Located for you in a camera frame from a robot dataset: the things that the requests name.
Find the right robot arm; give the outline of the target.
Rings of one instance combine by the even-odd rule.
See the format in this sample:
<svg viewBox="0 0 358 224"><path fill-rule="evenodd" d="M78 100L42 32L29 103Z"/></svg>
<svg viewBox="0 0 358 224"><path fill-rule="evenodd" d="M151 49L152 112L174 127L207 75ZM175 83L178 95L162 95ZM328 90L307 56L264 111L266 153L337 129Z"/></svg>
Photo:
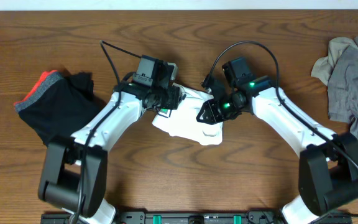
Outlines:
<svg viewBox="0 0 358 224"><path fill-rule="evenodd" d="M213 94L205 101L196 119L217 124L250 113L271 126L299 158L299 195L265 223L332 222L353 218L338 208L358 199L358 140L351 133L336 134L325 128L291 102L269 77L228 75L232 88L211 75L203 88Z"/></svg>

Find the white t-shirt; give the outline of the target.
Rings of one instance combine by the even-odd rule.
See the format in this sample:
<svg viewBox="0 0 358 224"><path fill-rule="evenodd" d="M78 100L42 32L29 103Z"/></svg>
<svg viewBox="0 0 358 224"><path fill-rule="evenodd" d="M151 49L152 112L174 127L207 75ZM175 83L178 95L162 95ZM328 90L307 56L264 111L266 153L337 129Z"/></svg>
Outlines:
<svg viewBox="0 0 358 224"><path fill-rule="evenodd" d="M219 145L223 141L223 124L205 124L196 120L201 106L213 95L194 90L179 84L183 100L175 110L161 109L152 124L172 137L181 137L200 143L203 146Z"/></svg>

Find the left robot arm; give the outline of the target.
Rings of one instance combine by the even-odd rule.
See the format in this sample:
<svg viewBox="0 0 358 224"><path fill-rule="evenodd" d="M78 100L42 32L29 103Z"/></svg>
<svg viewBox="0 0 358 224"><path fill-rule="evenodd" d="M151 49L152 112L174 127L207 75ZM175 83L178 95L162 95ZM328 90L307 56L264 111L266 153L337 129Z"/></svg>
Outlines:
<svg viewBox="0 0 358 224"><path fill-rule="evenodd" d="M108 104L69 137L47 147L38 197L69 213L68 223L113 223L116 209L105 198L108 155L124 131L147 110L175 110L181 101L172 85L177 65L141 58L136 72L113 90Z"/></svg>

